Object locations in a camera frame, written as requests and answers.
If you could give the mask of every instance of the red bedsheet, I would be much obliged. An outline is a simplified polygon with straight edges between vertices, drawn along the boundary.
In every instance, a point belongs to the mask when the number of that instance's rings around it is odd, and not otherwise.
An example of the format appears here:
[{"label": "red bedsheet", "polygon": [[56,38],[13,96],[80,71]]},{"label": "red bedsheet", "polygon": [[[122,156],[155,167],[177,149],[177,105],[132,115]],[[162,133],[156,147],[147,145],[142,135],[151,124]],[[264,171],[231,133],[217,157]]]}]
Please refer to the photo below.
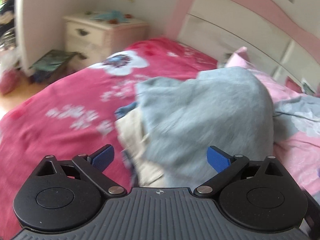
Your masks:
[{"label": "red bedsheet", "polygon": [[55,82],[5,115],[0,121],[0,236],[7,240],[20,230],[12,201],[45,155],[66,160],[112,144],[115,160],[104,174],[129,190],[114,111],[134,101],[137,82],[156,76],[195,78],[199,71],[216,68],[216,63],[165,38],[142,41],[104,65]]}]

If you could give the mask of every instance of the white object by headboard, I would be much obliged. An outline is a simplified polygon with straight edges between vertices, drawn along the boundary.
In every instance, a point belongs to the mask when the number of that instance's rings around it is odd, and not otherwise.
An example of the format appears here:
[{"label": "white object by headboard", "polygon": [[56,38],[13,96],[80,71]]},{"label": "white object by headboard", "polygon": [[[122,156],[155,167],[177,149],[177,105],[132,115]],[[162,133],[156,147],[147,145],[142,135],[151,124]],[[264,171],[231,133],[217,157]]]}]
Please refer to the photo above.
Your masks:
[{"label": "white object by headboard", "polygon": [[289,35],[255,12],[231,0],[193,0],[178,41],[222,60],[242,46],[251,62],[284,83],[302,78],[314,88],[320,82],[320,65]]}]

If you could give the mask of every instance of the nightstand top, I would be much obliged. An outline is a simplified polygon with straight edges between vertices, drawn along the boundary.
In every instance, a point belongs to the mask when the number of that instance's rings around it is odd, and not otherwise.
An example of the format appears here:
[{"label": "nightstand top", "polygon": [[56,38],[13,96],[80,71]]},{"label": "nightstand top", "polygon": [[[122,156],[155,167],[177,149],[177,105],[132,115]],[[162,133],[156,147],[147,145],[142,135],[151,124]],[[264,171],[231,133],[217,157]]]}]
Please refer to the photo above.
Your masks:
[{"label": "nightstand top", "polygon": [[72,22],[77,22],[77,23],[83,23],[86,25],[90,25],[92,27],[96,27],[96,28],[100,28],[100,29],[104,29],[104,30],[109,30],[109,29],[114,29],[114,28],[132,28],[135,27],[133,25],[136,25],[136,27],[138,26],[148,26],[148,23],[142,21],[142,20],[138,20],[138,19],[128,19],[129,22],[128,23],[118,23],[118,24],[110,24],[107,23],[106,21],[95,21],[95,20],[91,20],[92,17],[94,17],[95,15],[98,15],[102,12],[93,12],[90,15],[86,15],[84,12],[82,13],[76,13],[73,15],[69,15],[69,16],[65,16],[63,17],[64,20],[66,21],[72,21]]}]

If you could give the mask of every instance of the crosshair logo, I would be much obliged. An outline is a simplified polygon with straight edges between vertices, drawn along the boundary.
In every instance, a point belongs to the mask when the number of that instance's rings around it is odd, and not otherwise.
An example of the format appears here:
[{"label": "crosshair logo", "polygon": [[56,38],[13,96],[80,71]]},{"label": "crosshair logo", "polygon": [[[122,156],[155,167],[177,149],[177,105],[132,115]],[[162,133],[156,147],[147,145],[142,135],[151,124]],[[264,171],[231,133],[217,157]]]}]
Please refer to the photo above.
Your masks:
[{"label": "crosshair logo", "polygon": [[156,193],[158,194],[158,195],[161,195],[161,194],[163,194],[163,193],[165,193],[163,190],[161,190],[161,189],[158,189],[157,191],[156,191]]}]

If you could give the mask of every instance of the wooden floor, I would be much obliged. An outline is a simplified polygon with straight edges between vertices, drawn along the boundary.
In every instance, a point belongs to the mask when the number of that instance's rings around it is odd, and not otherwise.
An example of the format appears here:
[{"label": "wooden floor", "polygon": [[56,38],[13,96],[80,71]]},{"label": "wooden floor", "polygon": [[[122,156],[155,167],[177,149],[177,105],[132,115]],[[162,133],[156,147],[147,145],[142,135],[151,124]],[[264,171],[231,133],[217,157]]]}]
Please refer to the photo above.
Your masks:
[{"label": "wooden floor", "polygon": [[29,84],[28,79],[22,76],[20,85],[14,91],[4,96],[0,94],[0,119],[8,111],[44,89],[44,87],[45,85]]}]

